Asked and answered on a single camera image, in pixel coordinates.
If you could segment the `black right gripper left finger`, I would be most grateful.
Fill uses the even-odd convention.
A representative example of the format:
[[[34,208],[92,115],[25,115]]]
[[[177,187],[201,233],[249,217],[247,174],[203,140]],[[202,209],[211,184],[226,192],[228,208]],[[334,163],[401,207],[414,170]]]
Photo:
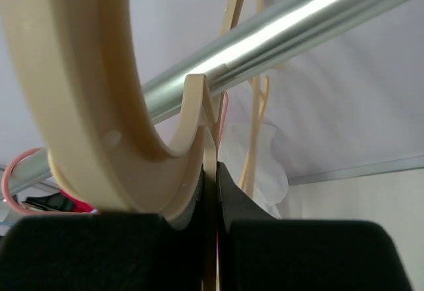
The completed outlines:
[[[1,289],[202,290],[203,183],[178,224],[157,213],[21,219],[1,241]]]

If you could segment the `cream wooden hanger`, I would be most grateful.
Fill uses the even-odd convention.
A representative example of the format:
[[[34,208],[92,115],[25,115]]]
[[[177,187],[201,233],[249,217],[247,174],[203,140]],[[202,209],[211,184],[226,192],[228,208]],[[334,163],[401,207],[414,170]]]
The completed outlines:
[[[240,13],[244,0],[228,0],[223,22],[219,34],[224,35],[239,23]],[[258,137],[260,127],[263,122],[264,112],[270,95],[270,77],[260,75],[248,80],[252,88],[252,119],[250,124],[249,148],[244,160],[242,173],[238,182],[238,187],[250,198],[254,193],[254,181],[256,175],[256,157],[258,151]]]

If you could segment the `pink wire hanger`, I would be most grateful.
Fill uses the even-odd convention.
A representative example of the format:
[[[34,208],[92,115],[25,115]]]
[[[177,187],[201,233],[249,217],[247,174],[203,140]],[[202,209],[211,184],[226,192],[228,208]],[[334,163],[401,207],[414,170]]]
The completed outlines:
[[[228,93],[225,92],[223,94],[223,108],[221,115],[224,122],[227,114],[227,108]],[[169,118],[170,115],[174,113],[171,113],[171,111],[166,113],[155,113],[150,109],[149,105],[148,111],[154,121],[154,124]],[[17,195],[17,193],[27,188],[41,184],[43,181],[46,181],[52,176],[47,160],[47,150],[45,148],[34,148],[19,154],[17,158],[13,159],[12,162],[4,168],[3,174],[5,174],[6,171],[10,172],[8,176],[8,185],[11,196]]]

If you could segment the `cream hanger of crimson shirt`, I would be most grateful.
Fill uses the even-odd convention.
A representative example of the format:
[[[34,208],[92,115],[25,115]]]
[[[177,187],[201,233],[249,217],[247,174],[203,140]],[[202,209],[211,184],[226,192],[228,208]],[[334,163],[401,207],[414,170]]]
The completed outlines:
[[[206,177],[202,283],[217,279],[217,106],[189,74],[177,130],[154,128],[134,58],[129,0],[1,0],[9,54],[61,187],[109,213],[176,222]]]

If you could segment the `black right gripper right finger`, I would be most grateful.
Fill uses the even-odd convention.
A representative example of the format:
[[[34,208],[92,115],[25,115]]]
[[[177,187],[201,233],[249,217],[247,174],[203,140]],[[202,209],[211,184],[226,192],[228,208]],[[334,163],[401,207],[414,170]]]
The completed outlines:
[[[276,219],[217,166],[222,290],[410,290],[396,246],[376,223]]]

